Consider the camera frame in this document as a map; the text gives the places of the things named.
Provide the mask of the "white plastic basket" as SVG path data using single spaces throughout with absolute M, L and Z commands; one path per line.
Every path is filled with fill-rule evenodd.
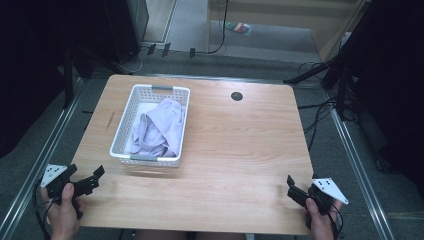
M 181 136 L 180 153 L 176 157 L 145 157 L 130 152 L 132 143 L 132 130 L 137 120 L 143 113 L 147 113 L 156 108 L 165 98 L 170 98 L 181 104 L 184 110 L 184 125 Z M 185 87 L 176 86 L 155 86 L 137 84 L 132 88 L 129 95 L 123 116 L 118 125 L 110 155 L 118 158 L 123 164 L 149 165 L 160 167 L 178 167 L 182 154 L 184 142 L 184 131 L 188 115 L 190 100 L 190 90 Z

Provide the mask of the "colourful packet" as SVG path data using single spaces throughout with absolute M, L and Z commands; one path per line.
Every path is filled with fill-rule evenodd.
M 226 22 L 225 27 L 228 30 L 241 33 L 244 35 L 249 36 L 252 32 L 252 27 L 249 24 L 246 23 L 240 23 L 240 22 Z

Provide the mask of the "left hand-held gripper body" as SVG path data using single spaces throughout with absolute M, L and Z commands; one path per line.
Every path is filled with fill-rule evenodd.
M 94 175 L 72 182 L 71 177 L 66 176 L 68 166 L 48 164 L 41 179 L 40 186 L 47 190 L 48 198 L 54 203 L 60 205 L 62 203 L 62 191 L 67 183 L 74 185 L 74 196 L 72 204 L 76 210 L 77 218 L 80 219 L 83 213 L 79 210 L 76 199 L 82 195 L 90 195 L 93 190 L 99 186 L 99 179 Z

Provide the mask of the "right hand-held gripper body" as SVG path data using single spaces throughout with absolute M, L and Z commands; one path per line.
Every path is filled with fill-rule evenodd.
M 331 178 L 317 178 L 312 180 L 312 184 L 307 192 L 295 185 L 294 188 L 289 188 L 287 196 L 304 208 L 307 207 L 306 200 L 308 198 L 313 199 L 321 215 L 329 213 L 335 200 L 341 201 L 345 205 L 349 204 L 349 200 Z

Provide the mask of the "black upright post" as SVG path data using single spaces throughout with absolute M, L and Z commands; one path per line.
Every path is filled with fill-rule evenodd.
M 64 53 L 64 93 L 65 93 L 65 99 L 64 99 L 64 109 L 67 109 L 73 99 L 73 74 L 72 74 L 72 62 L 71 62 L 71 56 L 70 51 L 66 50 Z

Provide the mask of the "black cabinet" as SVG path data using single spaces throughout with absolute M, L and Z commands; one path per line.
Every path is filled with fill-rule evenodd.
M 149 21 L 146 0 L 104 0 L 104 4 L 114 58 L 124 63 L 141 51 Z

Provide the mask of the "person's left hand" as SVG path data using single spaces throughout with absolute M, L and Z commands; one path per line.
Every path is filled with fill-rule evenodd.
M 53 204 L 47 212 L 51 223 L 51 240 L 75 240 L 79 229 L 80 220 L 72 204 L 74 185 L 67 183 L 62 191 L 62 203 Z

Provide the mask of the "person's right hand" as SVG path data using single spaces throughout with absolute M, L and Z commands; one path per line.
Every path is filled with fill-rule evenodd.
M 306 200 L 307 210 L 311 216 L 311 240 L 334 240 L 332 221 L 320 214 L 318 206 L 311 198 Z

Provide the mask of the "lavender cloth garment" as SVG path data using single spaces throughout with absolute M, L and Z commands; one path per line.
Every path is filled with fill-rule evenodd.
M 165 98 L 137 120 L 130 152 L 145 157 L 176 157 L 180 153 L 184 117 L 181 104 Z

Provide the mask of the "metal floor rail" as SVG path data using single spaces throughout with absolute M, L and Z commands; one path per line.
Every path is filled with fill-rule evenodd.
M 377 192 L 372 186 L 369 174 L 362 163 L 363 158 L 360 156 L 359 150 L 351 137 L 346 122 L 341 120 L 336 110 L 331 111 L 331 116 L 346 151 L 350 168 L 353 171 L 353 182 L 360 189 L 362 201 L 365 204 L 364 211 L 377 232 L 378 240 L 395 240 L 387 215 Z
M 10 240 L 32 196 L 34 183 L 51 159 L 85 81 L 73 81 L 74 97 L 63 108 L 64 94 L 54 100 L 17 147 L 0 159 L 0 240 Z

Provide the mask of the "black metal stand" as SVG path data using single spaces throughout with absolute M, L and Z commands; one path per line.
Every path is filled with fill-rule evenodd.
M 331 89 L 336 82 L 338 85 L 338 95 L 336 97 L 336 113 L 344 120 L 344 103 L 346 96 L 347 83 L 352 79 L 352 66 L 354 58 L 357 56 L 359 50 L 362 48 L 366 40 L 366 35 L 371 30 L 372 21 L 375 18 L 378 8 L 383 0 L 371 0 L 368 4 L 367 10 L 359 23 L 354 28 L 352 34 L 347 39 L 345 44 L 340 50 L 328 61 L 320 63 L 317 67 L 289 80 L 284 80 L 285 84 L 298 84 L 318 73 L 326 70 L 326 74 L 321 82 L 323 89 Z

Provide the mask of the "light wooden frame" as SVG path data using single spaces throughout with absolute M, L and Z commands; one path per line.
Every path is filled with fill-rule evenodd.
M 361 19 L 367 0 L 207 0 L 206 48 L 209 48 L 211 21 L 219 11 L 227 20 L 248 24 L 309 29 L 322 61 L 338 49 L 343 35 Z

